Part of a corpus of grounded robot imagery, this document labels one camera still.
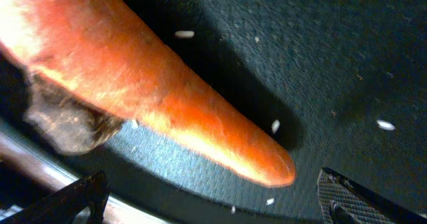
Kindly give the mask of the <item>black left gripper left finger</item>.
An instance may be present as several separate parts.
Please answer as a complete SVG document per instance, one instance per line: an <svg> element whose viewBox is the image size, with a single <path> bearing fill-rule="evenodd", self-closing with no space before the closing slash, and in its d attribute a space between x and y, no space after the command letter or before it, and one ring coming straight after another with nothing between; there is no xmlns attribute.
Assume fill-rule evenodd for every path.
<svg viewBox="0 0 427 224"><path fill-rule="evenodd" d="M109 185L104 171L83 177L57 192L7 217L3 224L72 223L77 215L89 208L87 220L103 223L103 214L109 198Z"/></svg>

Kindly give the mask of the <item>round black tray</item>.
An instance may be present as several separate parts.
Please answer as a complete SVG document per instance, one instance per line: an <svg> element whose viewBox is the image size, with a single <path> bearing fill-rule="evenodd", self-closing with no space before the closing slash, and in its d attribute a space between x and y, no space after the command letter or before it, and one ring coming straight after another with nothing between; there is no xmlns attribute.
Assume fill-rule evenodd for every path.
<svg viewBox="0 0 427 224"><path fill-rule="evenodd" d="M126 123L80 156L56 154L23 121L26 80L1 61L1 127L76 175L180 223L321 223L329 167L426 212L426 0L124 0L204 81L274 133L293 185L246 181Z"/></svg>

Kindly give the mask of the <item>brown cookie piece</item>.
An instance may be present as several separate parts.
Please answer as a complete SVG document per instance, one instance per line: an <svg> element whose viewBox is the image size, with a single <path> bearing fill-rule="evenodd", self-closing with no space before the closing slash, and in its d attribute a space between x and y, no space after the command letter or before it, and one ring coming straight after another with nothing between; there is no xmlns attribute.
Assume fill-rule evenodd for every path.
<svg viewBox="0 0 427 224"><path fill-rule="evenodd" d="M52 81L30 74L26 122L62 155L82 155L121 131L125 120L94 109Z"/></svg>

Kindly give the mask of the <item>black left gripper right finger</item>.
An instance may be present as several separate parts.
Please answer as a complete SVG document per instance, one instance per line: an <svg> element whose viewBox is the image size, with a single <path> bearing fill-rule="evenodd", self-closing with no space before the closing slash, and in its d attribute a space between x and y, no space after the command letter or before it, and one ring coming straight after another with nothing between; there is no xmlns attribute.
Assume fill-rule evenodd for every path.
<svg viewBox="0 0 427 224"><path fill-rule="evenodd" d="M425 223L410 211L350 178L323 167L317 195L324 223Z"/></svg>

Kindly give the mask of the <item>orange carrot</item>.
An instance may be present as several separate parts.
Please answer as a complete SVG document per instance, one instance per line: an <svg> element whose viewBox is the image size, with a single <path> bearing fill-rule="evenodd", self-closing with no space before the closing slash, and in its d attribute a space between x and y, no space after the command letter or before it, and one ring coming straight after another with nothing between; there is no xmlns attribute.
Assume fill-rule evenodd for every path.
<svg viewBox="0 0 427 224"><path fill-rule="evenodd" d="M122 0L1 0L1 51L93 107L140 123L265 187L290 154L232 107Z"/></svg>

